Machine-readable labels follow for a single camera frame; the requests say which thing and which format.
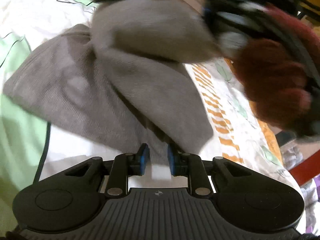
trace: bed sheet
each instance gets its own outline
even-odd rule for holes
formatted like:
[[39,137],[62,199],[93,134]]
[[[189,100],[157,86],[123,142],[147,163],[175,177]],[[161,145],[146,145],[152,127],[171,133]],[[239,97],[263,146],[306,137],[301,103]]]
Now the bed sheet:
[[[97,8],[92,0],[0,0],[0,92],[6,80],[30,51],[64,30],[84,23],[90,26]],[[242,93],[223,58],[200,65],[186,65],[207,111],[214,137],[201,152],[203,159],[223,156],[264,175],[284,182],[300,193],[292,176],[270,151]],[[14,105],[0,93],[0,235],[12,230],[15,194],[30,185],[92,156],[113,159],[119,152],[64,131]],[[185,186],[185,179],[170,176],[156,187]],[[131,180],[135,186],[150,181]],[[306,228],[305,215],[298,230]]]

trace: metal screw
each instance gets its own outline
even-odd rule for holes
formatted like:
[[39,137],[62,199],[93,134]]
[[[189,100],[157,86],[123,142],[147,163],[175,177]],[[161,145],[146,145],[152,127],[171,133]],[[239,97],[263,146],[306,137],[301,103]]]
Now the metal screw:
[[122,189],[120,189],[118,187],[112,187],[112,188],[108,189],[107,193],[111,196],[119,196],[122,194]]
[[211,192],[211,190],[209,190],[206,187],[199,187],[196,189],[196,194],[200,195],[200,196],[206,196],[209,195]]

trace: red fur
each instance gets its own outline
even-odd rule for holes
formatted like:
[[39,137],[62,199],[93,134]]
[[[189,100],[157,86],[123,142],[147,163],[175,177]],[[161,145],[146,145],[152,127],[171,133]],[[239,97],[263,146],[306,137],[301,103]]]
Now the red fur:
[[[303,42],[316,66],[320,66],[320,42],[316,34],[298,19],[274,6],[269,14]],[[234,61],[236,77],[247,97],[256,102],[257,117],[280,128],[304,114],[311,98],[303,88],[304,66],[295,62],[278,42],[251,40]]]

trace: gray cloth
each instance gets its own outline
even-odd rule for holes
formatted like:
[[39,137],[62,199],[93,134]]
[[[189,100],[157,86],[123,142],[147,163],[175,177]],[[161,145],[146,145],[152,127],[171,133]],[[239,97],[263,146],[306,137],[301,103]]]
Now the gray cloth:
[[123,0],[101,5],[91,28],[76,25],[36,48],[4,93],[54,125],[121,152],[148,143],[153,161],[163,163],[168,141],[197,154],[213,136],[181,63],[209,60],[216,51],[186,5]]
[[[289,145],[285,145],[284,149],[281,147],[281,154],[283,165],[287,170],[291,170],[295,166],[299,165],[303,162],[303,155],[297,146],[297,143],[294,141],[293,143],[289,143]],[[317,195],[317,187],[314,179],[309,180],[304,185],[300,187],[303,199],[305,202],[305,210],[306,210],[306,232],[314,233],[316,235],[320,234],[319,231],[319,215],[317,214],[319,210],[320,203],[318,202],[319,198]]]

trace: controller logo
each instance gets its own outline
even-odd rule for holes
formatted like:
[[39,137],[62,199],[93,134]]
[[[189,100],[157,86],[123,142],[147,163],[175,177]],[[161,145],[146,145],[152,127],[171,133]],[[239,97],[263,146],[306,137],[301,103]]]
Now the controller logo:
[[157,196],[161,196],[162,194],[163,194],[163,192],[160,191],[160,190],[157,190],[157,191],[155,192],[155,195],[157,195]]

